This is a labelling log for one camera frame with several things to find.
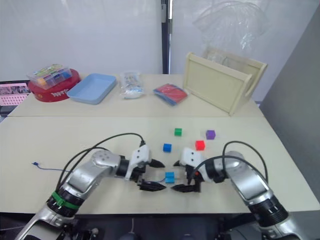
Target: red container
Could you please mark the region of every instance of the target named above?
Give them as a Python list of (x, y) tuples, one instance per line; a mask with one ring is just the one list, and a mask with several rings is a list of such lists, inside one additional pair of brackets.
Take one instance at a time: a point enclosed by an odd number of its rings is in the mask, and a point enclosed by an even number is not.
[(57, 85), (49, 89), (38, 87), (33, 84), (32, 81), (28, 83), (28, 88), (34, 94), (35, 98), (41, 102), (52, 103), (68, 99), (69, 97), (67, 96), (67, 92), (81, 80), (79, 77), (79, 73), (76, 70), (70, 70), (72, 73), (72, 77), (58, 83)]

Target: red cube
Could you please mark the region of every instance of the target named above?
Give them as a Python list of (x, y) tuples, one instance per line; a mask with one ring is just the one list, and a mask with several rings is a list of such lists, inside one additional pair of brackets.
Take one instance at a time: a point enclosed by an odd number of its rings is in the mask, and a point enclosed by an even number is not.
[(203, 151), (203, 150), (205, 150), (205, 141), (202, 141), (202, 140), (200, 140), (200, 141), (195, 141), (195, 149), (197, 150), (197, 151)]

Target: wall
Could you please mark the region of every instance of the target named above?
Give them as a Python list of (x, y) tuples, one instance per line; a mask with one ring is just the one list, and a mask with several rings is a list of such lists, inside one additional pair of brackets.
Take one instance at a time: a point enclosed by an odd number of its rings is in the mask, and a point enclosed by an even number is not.
[(320, 7), (260, 108), (320, 201), (319, 56)]
[[(269, 19), (269, 30), (254, 44), (251, 57), (268, 63), (268, 68), (256, 88), (253, 98), (262, 101), (294, 50), (318, 0), (240, 0), (261, 7)], [(201, 55), (203, 44), (200, 32), (192, 22), (211, 4), (224, 0), (174, 0), (171, 42), (171, 73), (183, 73), (188, 52)]]
[(0, 0), (0, 81), (52, 63), (83, 73), (161, 73), (161, 2)]

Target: robotic arm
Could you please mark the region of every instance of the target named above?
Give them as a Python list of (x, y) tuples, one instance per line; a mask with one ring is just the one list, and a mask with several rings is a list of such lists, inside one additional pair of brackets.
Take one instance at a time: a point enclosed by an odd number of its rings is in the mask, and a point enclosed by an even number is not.
[(96, 151), (90, 161), (77, 168), (65, 183), (52, 193), (42, 209), (29, 221), (16, 240), (64, 239), (66, 228), (84, 201), (99, 185), (102, 178), (125, 178), (134, 181), (141, 190), (159, 191), (166, 187), (156, 182), (145, 182), (146, 165), (165, 166), (151, 158), (147, 145), (133, 151), (130, 160), (107, 150)]
[[(194, 185), (180, 184), (172, 188), (182, 193), (200, 192), (201, 182), (221, 183), (228, 178), (244, 204), (253, 213), (260, 231), (267, 239), (308, 240), (309, 238), (280, 204), (261, 174), (234, 157), (244, 159), (241, 153), (230, 151), (226, 153), (225, 171), (221, 158), (210, 160), (201, 166), (194, 175)], [(186, 176), (190, 179), (194, 169), (204, 160), (199, 152), (185, 148), (181, 160), (176, 162), (174, 166), (185, 167)]]

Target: blue tray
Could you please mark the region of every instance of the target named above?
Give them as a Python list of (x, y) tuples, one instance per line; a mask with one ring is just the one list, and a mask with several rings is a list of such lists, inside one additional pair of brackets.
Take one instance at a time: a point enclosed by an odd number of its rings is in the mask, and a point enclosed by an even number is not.
[(92, 73), (71, 88), (66, 94), (72, 100), (86, 104), (98, 104), (114, 88), (115, 76)]

